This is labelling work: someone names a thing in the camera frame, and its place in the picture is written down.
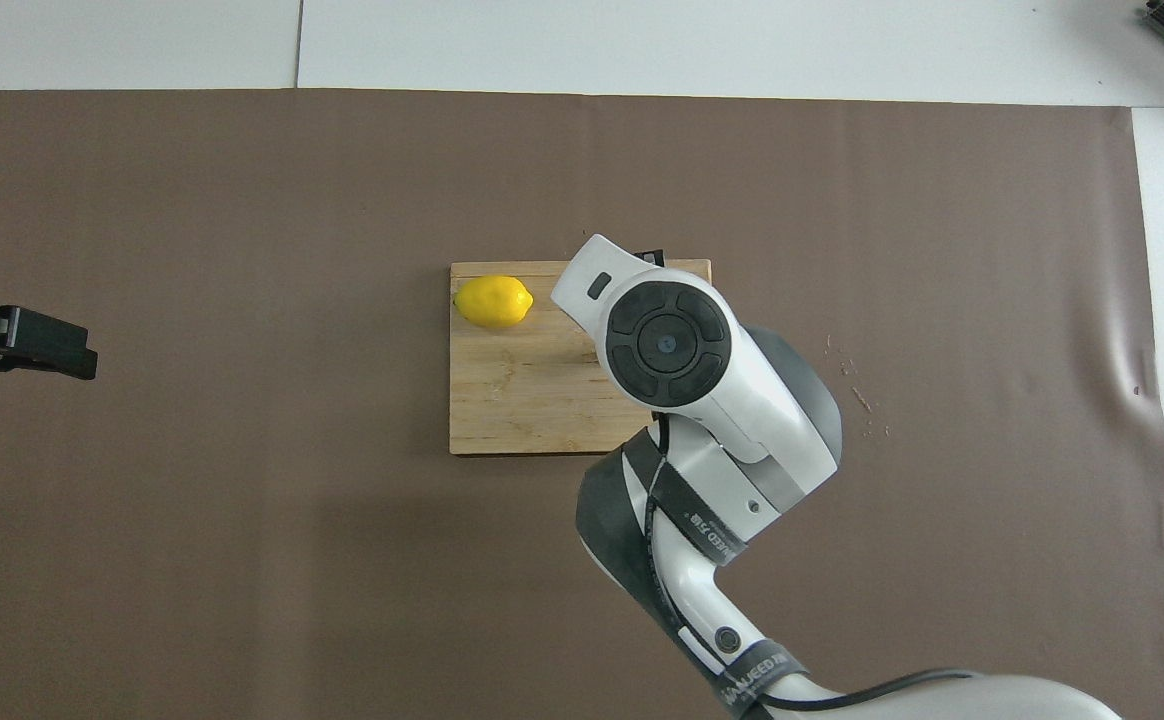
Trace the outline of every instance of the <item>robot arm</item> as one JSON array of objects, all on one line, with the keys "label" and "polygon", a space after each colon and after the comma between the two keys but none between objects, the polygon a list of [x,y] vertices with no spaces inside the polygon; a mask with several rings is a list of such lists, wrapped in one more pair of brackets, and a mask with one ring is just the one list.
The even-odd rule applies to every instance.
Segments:
[{"label": "robot arm", "polygon": [[710,284],[598,234],[551,299],[595,342],[615,386],[660,418],[587,470],[579,535],[734,719],[1116,719],[1066,685],[1017,676],[937,670],[850,694],[810,680],[714,577],[838,468],[828,388],[776,334],[739,325]]}]

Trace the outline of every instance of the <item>round black control panel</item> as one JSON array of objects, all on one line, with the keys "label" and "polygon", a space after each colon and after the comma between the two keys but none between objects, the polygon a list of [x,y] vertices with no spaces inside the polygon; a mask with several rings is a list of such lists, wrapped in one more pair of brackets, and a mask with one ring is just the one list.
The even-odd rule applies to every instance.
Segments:
[{"label": "round black control panel", "polygon": [[631,395],[658,407],[688,405],[721,382],[732,343],[721,306],[676,281],[632,287],[609,313],[609,368]]}]

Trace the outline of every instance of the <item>cable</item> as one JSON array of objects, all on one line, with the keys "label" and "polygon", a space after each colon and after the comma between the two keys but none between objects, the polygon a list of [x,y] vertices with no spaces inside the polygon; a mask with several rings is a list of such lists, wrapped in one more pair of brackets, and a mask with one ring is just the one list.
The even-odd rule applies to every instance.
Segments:
[{"label": "cable", "polygon": [[972,670],[960,670],[956,669],[956,666],[938,666],[938,669],[934,670],[921,670],[918,673],[903,675],[901,678],[895,680],[889,680],[887,683],[875,685],[874,687],[866,687],[865,691],[857,691],[854,693],[846,693],[838,697],[829,697],[826,700],[787,700],[787,698],[762,694],[760,696],[760,704],[775,707],[778,710],[792,710],[796,712],[835,710],[857,705],[858,703],[875,700],[878,697],[885,697],[888,693],[894,693],[901,691],[901,689],[911,687],[913,685],[917,685],[920,683],[951,680],[957,678],[980,678],[980,676],[981,673],[975,673],[975,671]]}]

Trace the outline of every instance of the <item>gray robot arm cover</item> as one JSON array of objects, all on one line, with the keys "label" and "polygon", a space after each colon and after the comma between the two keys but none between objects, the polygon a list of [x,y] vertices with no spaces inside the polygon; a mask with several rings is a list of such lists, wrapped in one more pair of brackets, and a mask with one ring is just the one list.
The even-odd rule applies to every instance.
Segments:
[{"label": "gray robot arm cover", "polygon": [[[842,420],[828,388],[776,334],[739,325],[710,284],[602,236],[551,299],[595,342],[615,386],[660,416],[587,470],[579,535],[731,717],[1116,717],[1066,685],[1017,676],[925,671],[850,694],[815,684],[714,573],[838,468]],[[928,682],[953,678],[966,679]]]}]

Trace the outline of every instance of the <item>center button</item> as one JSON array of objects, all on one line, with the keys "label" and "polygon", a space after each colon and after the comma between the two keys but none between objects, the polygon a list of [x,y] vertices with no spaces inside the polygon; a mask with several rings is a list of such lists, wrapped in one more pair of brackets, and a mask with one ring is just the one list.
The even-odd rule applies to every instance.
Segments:
[{"label": "center button", "polygon": [[676,373],[693,363],[697,337],[693,326],[675,315],[658,315],[640,329],[640,359],[659,373]]}]

